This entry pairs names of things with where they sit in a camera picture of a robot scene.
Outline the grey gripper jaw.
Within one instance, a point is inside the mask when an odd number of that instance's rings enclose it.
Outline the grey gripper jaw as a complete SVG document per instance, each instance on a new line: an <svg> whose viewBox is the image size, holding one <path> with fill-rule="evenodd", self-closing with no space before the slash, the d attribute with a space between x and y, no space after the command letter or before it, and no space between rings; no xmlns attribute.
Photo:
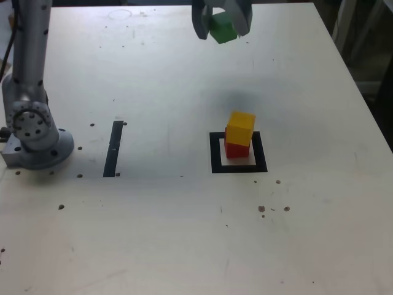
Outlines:
<svg viewBox="0 0 393 295"><path fill-rule="evenodd" d="M252 22L252 1L226 0L225 11L229 14L238 35L245 36L250 32Z"/></svg>
<svg viewBox="0 0 393 295"><path fill-rule="evenodd" d="M204 0L192 0L192 24L199 39L207 39L212 7Z"/></svg>

